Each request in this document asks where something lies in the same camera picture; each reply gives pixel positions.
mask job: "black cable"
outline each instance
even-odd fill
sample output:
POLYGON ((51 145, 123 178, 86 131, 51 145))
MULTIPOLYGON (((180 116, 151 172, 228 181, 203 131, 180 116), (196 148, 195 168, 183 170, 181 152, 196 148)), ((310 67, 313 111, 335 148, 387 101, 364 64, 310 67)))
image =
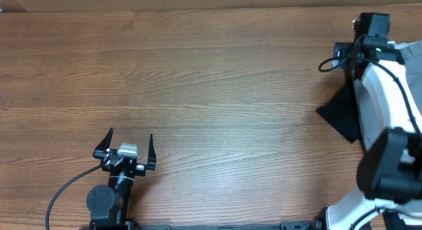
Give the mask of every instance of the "black cable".
POLYGON ((347 60, 347 59, 343 59, 336 66, 331 67, 329 69, 322 69, 322 66, 324 66, 326 63, 328 63, 330 61, 333 61, 333 60, 337 60, 337 59, 340 60, 341 58, 340 57, 332 57, 332 58, 329 58, 329 59, 324 60, 323 62, 321 62, 321 64, 319 64, 318 70, 320 72, 330 72, 330 71, 333 71, 334 69, 337 69, 338 67, 342 66, 342 64, 347 60))
POLYGON ((353 48, 355 51, 361 50, 361 40, 366 36, 366 34, 361 34, 353 43, 353 48))
POLYGON ((83 176, 85 176, 85 175, 87 175, 87 174, 89 174, 89 173, 91 173, 95 170, 98 170, 100 167, 101 167, 101 165, 98 165, 98 166, 96 166, 92 169, 85 171, 82 174, 77 175, 76 177, 73 177, 64 186, 62 186, 59 191, 57 191, 57 193, 55 194, 55 196, 51 200, 50 205, 48 206, 48 209, 47 209, 47 214, 45 215, 45 229, 46 230, 50 230, 50 226, 49 226, 50 211, 51 211, 51 208, 53 207, 55 200, 59 197, 59 195, 66 189, 66 187, 68 187, 70 184, 72 184, 75 180, 77 180, 77 179, 79 179, 79 178, 81 178, 81 177, 83 177, 83 176))
POLYGON ((360 224, 366 217, 368 217, 369 215, 371 215, 372 213, 374 213, 374 212, 378 212, 378 213, 380 213, 380 211, 382 210, 382 208, 375 208, 375 209, 373 209, 373 210, 371 210, 371 211, 369 211, 369 212, 367 212, 367 213, 365 213, 364 215, 362 215, 361 217, 359 217, 355 222, 353 222, 351 225, 350 225, 350 228, 349 228, 349 230, 355 230, 355 227, 358 225, 358 224, 360 224))

